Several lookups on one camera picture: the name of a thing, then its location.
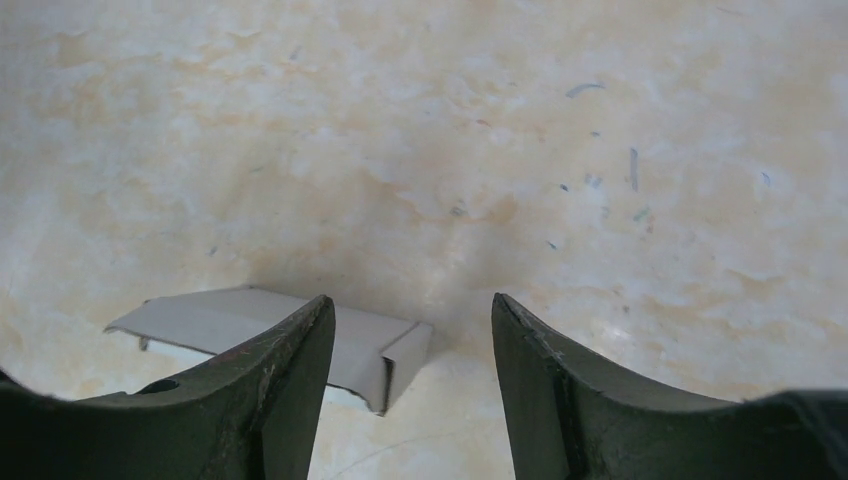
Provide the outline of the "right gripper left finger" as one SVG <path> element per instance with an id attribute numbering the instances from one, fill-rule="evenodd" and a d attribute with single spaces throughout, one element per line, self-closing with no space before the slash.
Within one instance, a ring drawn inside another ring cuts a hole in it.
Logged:
<path id="1" fill-rule="evenodd" d="M 5 479 L 304 479 L 335 335 L 319 296 L 135 393 L 66 401 L 1 378 Z"/>

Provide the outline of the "white cardboard box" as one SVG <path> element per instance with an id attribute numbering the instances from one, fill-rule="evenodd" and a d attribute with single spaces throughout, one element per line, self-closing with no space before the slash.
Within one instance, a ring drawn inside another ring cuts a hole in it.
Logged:
<path id="1" fill-rule="evenodd" d="M 107 326 L 150 351 L 195 364 L 268 330 L 305 306 L 302 298 L 254 287 L 146 301 Z M 346 307 L 335 309 L 325 399 L 383 416 L 426 363 L 431 325 Z"/>

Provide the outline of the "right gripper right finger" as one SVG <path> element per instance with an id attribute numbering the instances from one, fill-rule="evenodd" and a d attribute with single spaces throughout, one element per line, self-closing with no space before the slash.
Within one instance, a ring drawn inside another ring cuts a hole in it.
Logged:
<path id="1" fill-rule="evenodd" d="M 847 394 L 739 403 L 629 370 L 496 294 L 497 376 L 519 479 L 843 479 Z"/>

